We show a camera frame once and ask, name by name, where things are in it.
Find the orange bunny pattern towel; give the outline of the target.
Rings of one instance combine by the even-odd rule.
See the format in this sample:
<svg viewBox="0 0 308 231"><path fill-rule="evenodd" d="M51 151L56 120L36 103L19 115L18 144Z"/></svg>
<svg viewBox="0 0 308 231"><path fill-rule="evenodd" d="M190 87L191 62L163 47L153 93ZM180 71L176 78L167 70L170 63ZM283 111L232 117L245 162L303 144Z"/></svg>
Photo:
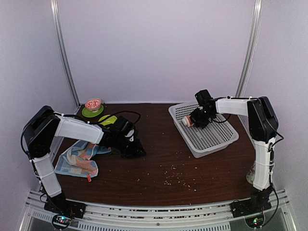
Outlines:
<svg viewBox="0 0 308 231"><path fill-rule="evenodd" d="M185 116L182 119L182 123L183 123L183 125L185 125L187 127L192 127L194 125L194 123L191 121L191 117L190 116Z"/></svg>

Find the white plastic basket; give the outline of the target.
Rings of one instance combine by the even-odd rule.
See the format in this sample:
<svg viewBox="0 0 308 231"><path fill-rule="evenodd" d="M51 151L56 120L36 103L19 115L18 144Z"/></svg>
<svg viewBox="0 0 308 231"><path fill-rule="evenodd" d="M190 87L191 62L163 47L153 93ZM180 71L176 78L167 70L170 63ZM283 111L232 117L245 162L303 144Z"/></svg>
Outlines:
<svg viewBox="0 0 308 231"><path fill-rule="evenodd" d="M221 114L216 115L217 122L209 123L205 128L187 127L182 119L199 105L194 102L180 103L169 107L174 125L184 139L195 158L200 158L227 148L239 139L239 134Z"/></svg>

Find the blue patchwork towel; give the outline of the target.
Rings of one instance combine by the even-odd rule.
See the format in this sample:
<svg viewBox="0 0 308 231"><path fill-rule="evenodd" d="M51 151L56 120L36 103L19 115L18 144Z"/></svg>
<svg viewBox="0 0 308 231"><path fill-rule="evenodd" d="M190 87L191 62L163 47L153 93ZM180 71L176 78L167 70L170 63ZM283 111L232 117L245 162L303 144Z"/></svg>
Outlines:
<svg viewBox="0 0 308 231"><path fill-rule="evenodd" d="M87 141L77 141L66 149L58 158L55 173L82 178L94 178L98 175L96 155L111 154L112 149Z"/></svg>

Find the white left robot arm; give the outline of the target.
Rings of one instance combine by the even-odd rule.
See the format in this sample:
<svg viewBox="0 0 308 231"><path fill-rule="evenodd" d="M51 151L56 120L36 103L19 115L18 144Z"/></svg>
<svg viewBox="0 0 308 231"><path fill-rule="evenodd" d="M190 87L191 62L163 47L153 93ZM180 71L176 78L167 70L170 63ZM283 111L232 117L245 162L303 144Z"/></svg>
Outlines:
<svg viewBox="0 0 308 231"><path fill-rule="evenodd" d="M136 124L123 117L122 112L115 115L117 120L104 126L101 121L86 121L74 114L58 113L45 105L25 124L20 137L21 149L32 163L45 193L51 198L51 207L59 214L69 210L69 202L61 197L63 190L50 158L54 140L85 141L116 149L125 158L146 156Z"/></svg>

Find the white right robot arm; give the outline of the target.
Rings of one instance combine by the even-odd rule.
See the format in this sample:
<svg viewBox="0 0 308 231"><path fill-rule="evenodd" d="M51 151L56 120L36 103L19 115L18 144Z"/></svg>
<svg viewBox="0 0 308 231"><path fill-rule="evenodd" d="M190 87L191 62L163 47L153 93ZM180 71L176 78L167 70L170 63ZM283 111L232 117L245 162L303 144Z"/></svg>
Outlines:
<svg viewBox="0 0 308 231"><path fill-rule="evenodd" d="M279 122L268 97L259 98L213 98L207 90L195 94L199 107L182 120L186 126L205 128L209 123L218 123L217 114L245 116L248 118L248 128L255 145L255 174L253 187L257 194L247 201L247 209L257 212L265 205L261 193L271 193L272 172L274 168L274 147L277 143Z"/></svg>

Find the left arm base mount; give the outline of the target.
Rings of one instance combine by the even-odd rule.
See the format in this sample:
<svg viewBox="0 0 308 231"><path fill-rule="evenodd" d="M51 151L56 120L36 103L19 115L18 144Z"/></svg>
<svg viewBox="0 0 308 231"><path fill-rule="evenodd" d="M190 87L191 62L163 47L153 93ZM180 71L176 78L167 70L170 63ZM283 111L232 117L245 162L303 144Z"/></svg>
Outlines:
<svg viewBox="0 0 308 231"><path fill-rule="evenodd" d="M75 218L84 217L85 203L67 200L63 192L54 197L48 194L46 196L44 209L55 214L51 219L51 224L57 231L68 228Z"/></svg>

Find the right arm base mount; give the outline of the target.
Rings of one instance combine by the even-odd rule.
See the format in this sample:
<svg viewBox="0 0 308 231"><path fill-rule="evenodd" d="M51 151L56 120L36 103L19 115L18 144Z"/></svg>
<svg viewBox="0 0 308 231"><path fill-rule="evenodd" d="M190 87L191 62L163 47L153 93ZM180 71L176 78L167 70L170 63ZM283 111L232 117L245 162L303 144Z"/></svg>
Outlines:
<svg viewBox="0 0 308 231"><path fill-rule="evenodd" d="M259 229L265 224L264 211L271 209L271 188L253 191L249 199L235 200L230 204L233 218L245 217L245 223L249 228Z"/></svg>

